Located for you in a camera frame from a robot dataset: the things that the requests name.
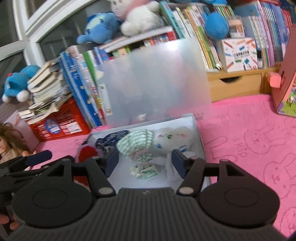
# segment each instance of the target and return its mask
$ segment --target metal screw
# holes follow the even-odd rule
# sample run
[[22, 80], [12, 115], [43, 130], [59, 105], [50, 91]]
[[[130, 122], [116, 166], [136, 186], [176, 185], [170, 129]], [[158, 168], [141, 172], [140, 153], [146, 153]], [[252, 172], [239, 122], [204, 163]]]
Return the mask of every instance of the metal screw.
[[102, 195], [109, 195], [111, 193], [113, 193], [113, 189], [109, 188], [109, 187], [103, 187], [99, 189], [99, 193]]
[[192, 194], [194, 190], [191, 187], [182, 187], [179, 189], [179, 192], [184, 195], [189, 195], [189, 194]]

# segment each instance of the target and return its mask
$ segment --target wooden shelf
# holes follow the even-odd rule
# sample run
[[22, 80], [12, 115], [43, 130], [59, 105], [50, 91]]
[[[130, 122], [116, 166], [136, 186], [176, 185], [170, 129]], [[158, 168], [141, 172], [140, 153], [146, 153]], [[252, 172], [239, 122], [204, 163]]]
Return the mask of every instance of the wooden shelf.
[[278, 72], [280, 69], [280, 65], [272, 68], [267, 69], [254, 69], [254, 70], [244, 70], [244, 71], [236, 71], [227, 73], [224, 70], [220, 70], [219, 72], [207, 73], [208, 81], [217, 80], [217, 79], [225, 79], [237, 76], [247, 76], [247, 75], [254, 75], [254, 74], [264, 74], [268, 72]]

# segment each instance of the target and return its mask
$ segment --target blue patterned cloth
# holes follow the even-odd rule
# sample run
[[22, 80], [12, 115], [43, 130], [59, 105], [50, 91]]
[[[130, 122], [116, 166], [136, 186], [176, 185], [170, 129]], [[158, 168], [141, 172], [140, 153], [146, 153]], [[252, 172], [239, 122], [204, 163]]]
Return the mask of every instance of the blue patterned cloth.
[[117, 142], [119, 142], [127, 134], [129, 134], [128, 130], [111, 133], [104, 138], [97, 139], [95, 146], [106, 154], [110, 149], [112, 149], [112, 147], [116, 147]]

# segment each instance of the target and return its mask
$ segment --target translucent plastic sheet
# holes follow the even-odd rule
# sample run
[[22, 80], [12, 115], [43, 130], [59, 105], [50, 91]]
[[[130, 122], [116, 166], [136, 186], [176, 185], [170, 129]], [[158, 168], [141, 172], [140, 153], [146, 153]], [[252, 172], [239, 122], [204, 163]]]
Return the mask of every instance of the translucent plastic sheet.
[[102, 75], [97, 85], [110, 127], [184, 113], [201, 119], [210, 113], [210, 89], [195, 39], [136, 50], [99, 65], [98, 75]]

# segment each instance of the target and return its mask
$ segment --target red box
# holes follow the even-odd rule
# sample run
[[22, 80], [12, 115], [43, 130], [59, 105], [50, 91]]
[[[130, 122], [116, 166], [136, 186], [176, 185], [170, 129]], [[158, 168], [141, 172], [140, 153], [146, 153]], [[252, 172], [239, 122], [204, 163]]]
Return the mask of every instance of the red box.
[[40, 142], [88, 135], [91, 131], [74, 98], [64, 103], [58, 112], [29, 126]]

